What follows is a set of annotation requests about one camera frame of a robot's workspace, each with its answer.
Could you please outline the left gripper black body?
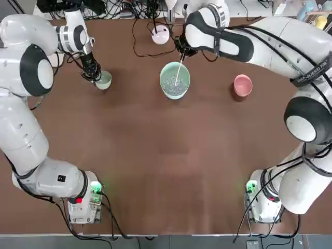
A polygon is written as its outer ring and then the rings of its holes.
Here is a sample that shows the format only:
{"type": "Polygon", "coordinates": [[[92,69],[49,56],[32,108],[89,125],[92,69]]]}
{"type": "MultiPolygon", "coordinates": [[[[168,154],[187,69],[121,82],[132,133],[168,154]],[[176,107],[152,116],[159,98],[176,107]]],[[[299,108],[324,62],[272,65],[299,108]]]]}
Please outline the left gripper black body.
{"type": "Polygon", "coordinates": [[[96,62],[96,60],[93,56],[93,52],[90,52],[88,54],[81,53],[79,58],[80,58],[81,63],[82,63],[83,71],[86,74],[97,74],[98,65],[97,65],[97,62],[96,62]]]}

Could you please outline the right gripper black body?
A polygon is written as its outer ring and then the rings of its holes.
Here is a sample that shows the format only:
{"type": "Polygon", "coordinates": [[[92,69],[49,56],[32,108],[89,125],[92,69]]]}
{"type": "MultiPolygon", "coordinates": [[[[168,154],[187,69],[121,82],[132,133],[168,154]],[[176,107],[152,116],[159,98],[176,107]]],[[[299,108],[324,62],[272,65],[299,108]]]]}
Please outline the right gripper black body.
{"type": "Polygon", "coordinates": [[[187,48],[187,43],[184,36],[175,36],[174,38],[175,48],[177,50],[185,50],[187,48]]]}

